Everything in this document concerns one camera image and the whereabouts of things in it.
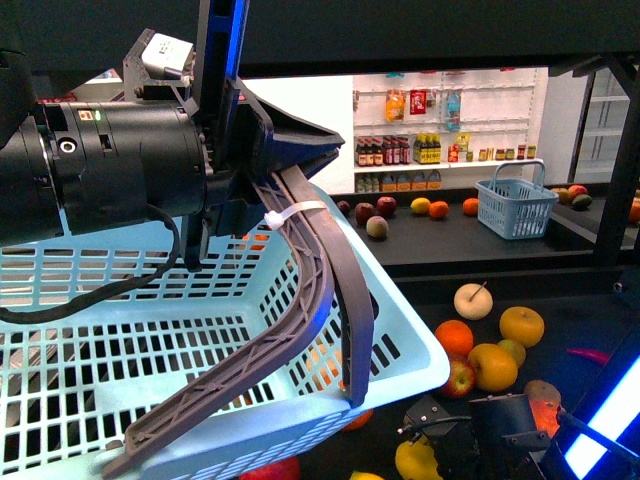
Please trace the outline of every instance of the packaged snack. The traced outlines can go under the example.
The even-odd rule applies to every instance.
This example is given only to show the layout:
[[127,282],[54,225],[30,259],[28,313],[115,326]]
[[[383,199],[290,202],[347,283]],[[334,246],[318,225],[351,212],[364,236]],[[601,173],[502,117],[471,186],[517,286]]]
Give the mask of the packaged snack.
[[460,131],[460,106],[462,104],[462,91],[452,90],[447,94],[447,130]]
[[435,108],[437,93],[438,91],[434,88],[427,90],[427,108]]
[[389,122],[402,122],[404,120],[405,99],[402,90],[388,90],[385,105],[385,118]]
[[422,115],[427,113],[427,90],[411,90],[409,94],[409,114]]

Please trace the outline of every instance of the orange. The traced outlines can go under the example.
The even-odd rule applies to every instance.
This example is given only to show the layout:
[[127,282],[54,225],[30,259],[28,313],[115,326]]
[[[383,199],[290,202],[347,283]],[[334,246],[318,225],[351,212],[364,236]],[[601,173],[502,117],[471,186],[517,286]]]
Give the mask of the orange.
[[438,201],[429,205],[429,215],[431,218],[443,219],[449,213],[449,204],[447,202]]
[[362,428],[371,419],[372,416],[373,416],[373,409],[367,410],[362,415],[360,415],[358,418],[356,418],[353,422],[351,422],[350,424],[348,424],[345,427],[342,427],[342,430],[340,430],[340,431],[341,432],[350,432],[352,430],[357,430],[359,428]]
[[640,222],[640,201],[633,200],[631,211],[629,212],[629,223]]
[[533,419],[538,430],[546,430],[549,437],[553,437],[560,425],[558,425],[558,404],[550,400],[529,400]]
[[447,320],[434,333],[447,353],[457,353],[466,357],[473,349],[473,332],[460,320]]
[[467,198],[462,204],[462,211],[465,215],[469,215],[470,217],[478,216],[478,199],[477,198]]

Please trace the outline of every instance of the blue basket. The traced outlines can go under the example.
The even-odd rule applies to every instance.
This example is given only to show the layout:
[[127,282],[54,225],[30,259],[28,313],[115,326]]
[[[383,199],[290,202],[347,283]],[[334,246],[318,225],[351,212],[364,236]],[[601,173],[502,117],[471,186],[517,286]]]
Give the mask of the blue basket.
[[[498,172],[507,165],[539,165],[540,170],[535,183],[516,178],[498,179]],[[551,209],[558,201],[557,193],[544,188],[544,177],[544,163],[540,160],[500,165],[491,180],[476,182],[478,221],[507,240],[544,236]]]
[[[339,387],[338,303],[297,358],[122,478],[228,479],[311,449],[363,411],[438,387],[448,361],[333,202],[379,306],[369,393],[350,409]],[[32,310],[164,261],[161,225],[2,249],[0,305]],[[200,273],[173,269],[55,323],[0,322],[0,473],[9,479],[100,479],[128,424],[278,321],[297,268],[278,233],[212,238]]]

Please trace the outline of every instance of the yellow package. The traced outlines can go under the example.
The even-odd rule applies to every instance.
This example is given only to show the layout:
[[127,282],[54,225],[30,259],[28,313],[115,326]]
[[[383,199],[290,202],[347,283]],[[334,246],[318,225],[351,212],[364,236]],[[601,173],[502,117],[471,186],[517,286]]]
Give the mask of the yellow package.
[[385,118],[388,122],[402,122],[404,120],[405,99],[402,90],[387,90],[385,104]]

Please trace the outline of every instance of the yellow apple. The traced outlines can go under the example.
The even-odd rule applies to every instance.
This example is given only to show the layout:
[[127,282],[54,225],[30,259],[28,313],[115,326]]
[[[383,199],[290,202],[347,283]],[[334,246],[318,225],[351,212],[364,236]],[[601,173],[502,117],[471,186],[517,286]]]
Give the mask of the yellow apple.
[[544,320],[538,312],[527,307],[507,308],[500,317],[500,333],[504,338],[531,348],[544,334]]
[[495,343],[481,343],[469,353],[476,372],[476,386],[496,393],[512,386],[518,378],[518,365],[504,348]]
[[438,475],[438,462],[433,448],[426,438],[398,445],[396,468],[404,480],[442,480]]
[[527,350],[522,346],[520,342],[516,342],[515,340],[511,340],[510,338],[505,338],[498,342],[498,345],[504,348],[516,361],[516,365],[518,368],[522,366],[525,358],[527,358]]
[[480,320],[493,308],[493,297],[484,285],[467,283],[456,292],[453,306],[462,318]]

